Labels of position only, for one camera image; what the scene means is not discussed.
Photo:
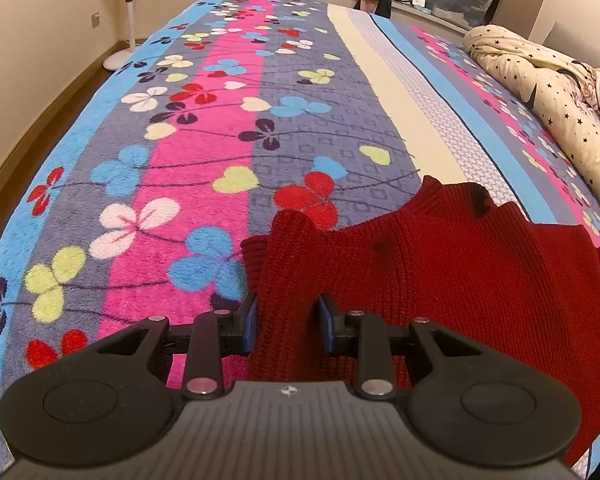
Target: baseboard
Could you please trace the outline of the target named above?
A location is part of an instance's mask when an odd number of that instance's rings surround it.
[[[64,107],[67,102],[76,94],[76,92],[102,67],[104,60],[114,52],[125,48],[126,44],[118,42],[111,48],[107,49],[98,59],[91,63],[64,91],[40,114],[30,128],[20,137],[9,155],[3,160],[0,165],[0,195],[8,183],[11,175],[16,171],[16,168],[26,156],[32,145],[38,137],[44,132],[53,117]]]

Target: red knit fabric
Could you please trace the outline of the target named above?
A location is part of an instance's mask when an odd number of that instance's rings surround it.
[[[598,436],[600,251],[584,227],[532,224],[477,184],[425,177],[403,208],[339,231],[281,211],[242,252],[259,305],[250,380],[352,380],[354,360],[320,343],[314,303],[330,292],[343,311],[429,317],[567,384],[583,413],[569,464]]]

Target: blue flower pattern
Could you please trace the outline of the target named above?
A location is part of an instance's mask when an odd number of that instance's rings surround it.
[[[305,112],[325,114],[331,111],[331,107],[326,103],[310,103],[303,97],[287,96],[280,99],[280,105],[272,107],[270,111],[276,117],[296,117]]]
[[[244,264],[232,258],[233,243],[227,231],[216,226],[193,230],[185,240],[194,256],[174,261],[169,268],[173,285],[197,292],[213,282],[228,300],[241,300],[247,292]]]
[[[311,171],[319,171],[329,175],[333,180],[338,180],[347,176],[347,169],[337,160],[333,160],[330,156],[320,155],[314,158],[314,165]]]
[[[209,72],[218,72],[222,70],[228,75],[242,75],[247,73],[247,69],[240,66],[240,63],[235,59],[219,59],[218,64],[205,66],[203,68]]]
[[[265,43],[270,40],[270,38],[263,36],[259,32],[247,32],[246,34],[241,35],[241,38],[244,38],[245,40],[264,41]]]
[[[213,28],[224,28],[226,26],[227,22],[225,20],[217,20],[216,22],[206,22],[205,25],[207,27],[213,27]]]
[[[118,152],[116,160],[106,160],[91,170],[91,181],[106,184],[108,196],[126,196],[133,193],[140,183],[140,170],[149,160],[149,150],[140,144],[132,144]]]

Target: ribbed black surface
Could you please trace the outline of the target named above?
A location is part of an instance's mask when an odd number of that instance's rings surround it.
[[[410,433],[393,406],[343,383],[238,382],[191,402],[155,446],[119,464],[55,470],[17,462],[4,480],[573,480],[558,463],[481,470],[453,462]]]

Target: standing fan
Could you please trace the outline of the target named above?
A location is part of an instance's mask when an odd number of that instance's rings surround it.
[[[129,28],[129,48],[120,50],[107,57],[104,61],[104,68],[115,72],[121,68],[136,51],[136,27],[134,23],[134,0],[125,0],[126,20]]]

